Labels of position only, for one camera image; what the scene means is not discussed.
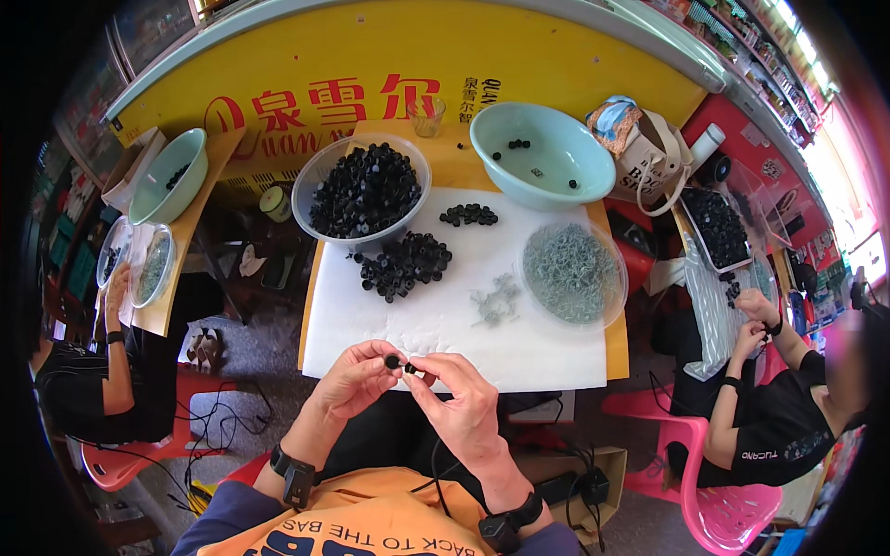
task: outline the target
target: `yellow banner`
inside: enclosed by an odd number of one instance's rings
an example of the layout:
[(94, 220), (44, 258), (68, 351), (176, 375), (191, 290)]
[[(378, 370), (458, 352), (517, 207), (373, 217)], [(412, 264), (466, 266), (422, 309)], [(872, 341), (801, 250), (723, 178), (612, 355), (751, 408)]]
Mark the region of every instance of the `yellow banner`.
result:
[(469, 125), (500, 101), (583, 119), (613, 94), (681, 126), (704, 99), (695, 83), (628, 44), (510, 6), (388, 0), (273, 21), (201, 53), (119, 115), (129, 145), (157, 125), (168, 138), (246, 127), (223, 178), (257, 194), (363, 119), (406, 118), (409, 101), (445, 100)]

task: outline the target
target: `woman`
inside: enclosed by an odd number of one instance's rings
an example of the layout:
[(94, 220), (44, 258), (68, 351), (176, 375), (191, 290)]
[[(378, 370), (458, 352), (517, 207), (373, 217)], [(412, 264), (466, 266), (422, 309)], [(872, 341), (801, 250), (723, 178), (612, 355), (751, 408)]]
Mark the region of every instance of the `woman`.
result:
[[(842, 313), (829, 330), (826, 359), (810, 350), (791, 326), (783, 325), (760, 290), (741, 292), (735, 305), (751, 320), (739, 331), (729, 362), (707, 381), (683, 372), (686, 363), (701, 360), (701, 339), (691, 311), (657, 326), (653, 348), (677, 357), (670, 413), (709, 421), (699, 488), (754, 483), (777, 487), (818, 464), (868, 405), (876, 384), (883, 382), (886, 361), (876, 350), (887, 338), (886, 308)], [(789, 368), (754, 388), (754, 360), (747, 357), (767, 330)], [(882, 335), (884, 340), (875, 341)], [(867, 336), (872, 339), (863, 341)], [(672, 443), (667, 451), (671, 471), (682, 476), (686, 448)]]
[(117, 313), (129, 278), (129, 265), (118, 265), (108, 289), (100, 293), (108, 357), (41, 336), (29, 361), (40, 405), (53, 425), (86, 442), (157, 442), (170, 434), (176, 365), (188, 323), (223, 311), (223, 291), (209, 274), (183, 274), (167, 337), (135, 326), (124, 334)]
[[(253, 486), (220, 484), (173, 555), (492, 554), (480, 534), (486, 515), (480, 503), (494, 515), (524, 510), (509, 514), (518, 516), (511, 522), (518, 554), (577, 554), (575, 533), (531, 495), (531, 483), (498, 436), (498, 391), (456, 353), (411, 358), (423, 378), (386, 368), (389, 354), (407, 361), (382, 340), (346, 350)], [(399, 379), (410, 394), (388, 391)], [(453, 399), (433, 394), (436, 380)], [(279, 450), (291, 458), (287, 471)], [(457, 462), (463, 472), (455, 473)], [(295, 498), (292, 488), (285, 492), (298, 472), (309, 470), (314, 480), (302, 478), (305, 491)], [(436, 484), (431, 475), (457, 482)]]

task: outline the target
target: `black t-shirt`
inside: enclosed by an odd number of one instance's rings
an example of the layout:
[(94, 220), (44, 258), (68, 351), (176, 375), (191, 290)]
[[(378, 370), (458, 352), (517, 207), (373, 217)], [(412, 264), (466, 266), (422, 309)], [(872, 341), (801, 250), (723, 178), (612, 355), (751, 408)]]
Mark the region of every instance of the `black t-shirt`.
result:
[(835, 438), (810, 388), (825, 384), (825, 358), (809, 351), (800, 369), (786, 369), (769, 384), (741, 393), (732, 468), (701, 461), (698, 486), (764, 484), (780, 487), (807, 474), (834, 446)]
[[(55, 342), (34, 383), (41, 406), (59, 430), (88, 442), (122, 444), (134, 439), (132, 410), (105, 415), (102, 379), (108, 375), (104, 356), (72, 342)], [(131, 381), (135, 386), (138, 376), (131, 374)]]

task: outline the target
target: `glass refrigerator door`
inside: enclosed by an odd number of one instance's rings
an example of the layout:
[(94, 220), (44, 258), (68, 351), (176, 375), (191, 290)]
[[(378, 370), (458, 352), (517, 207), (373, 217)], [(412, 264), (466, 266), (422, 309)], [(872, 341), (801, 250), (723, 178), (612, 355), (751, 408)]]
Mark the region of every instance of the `glass refrigerator door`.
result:
[(123, 69), (111, 50), (109, 37), (103, 33), (71, 78), (54, 120), (71, 155), (100, 186), (124, 152), (101, 120), (125, 87)]
[(131, 0), (117, 11), (113, 25), (132, 77), (195, 27), (189, 1)]

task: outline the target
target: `smartwatch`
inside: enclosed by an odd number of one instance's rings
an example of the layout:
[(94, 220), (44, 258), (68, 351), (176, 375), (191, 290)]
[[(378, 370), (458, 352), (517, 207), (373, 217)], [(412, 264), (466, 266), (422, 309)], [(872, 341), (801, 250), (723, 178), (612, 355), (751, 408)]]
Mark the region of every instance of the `smartwatch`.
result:
[(720, 381), (720, 386), (723, 386), (724, 384), (732, 386), (738, 394), (745, 391), (745, 383), (734, 376), (724, 376), (723, 380)]
[(782, 318), (781, 311), (779, 311), (779, 324), (776, 325), (776, 326), (774, 326), (773, 328), (770, 328), (770, 327), (768, 327), (768, 326), (766, 325), (766, 323), (764, 322), (764, 331), (766, 331), (767, 335), (770, 335), (770, 336), (772, 336), (773, 338), (775, 338), (776, 336), (778, 336), (779, 334), (781, 334), (781, 323), (782, 323), (784, 320), (785, 320), (785, 319)]
[(534, 523), (544, 511), (544, 500), (532, 491), (517, 510), (496, 513), (479, 522), (482, 540), (495, 552), (512, 554), (522, 547), (519, 529)]
[(120, 330), (105, 334), (105, 345), (111, 345), (114, 342), (124, 342), (125, 340), (126, 336)]
[(272, 450), (269, 465), (273, 471), (284, 477), (284, 494), (281, 500), (297, 510), (305, 508), (309, 503), (312, 487), (321, 482), (320, 479), (316, 480), (315, 467), (282, 452), (280, 443)]

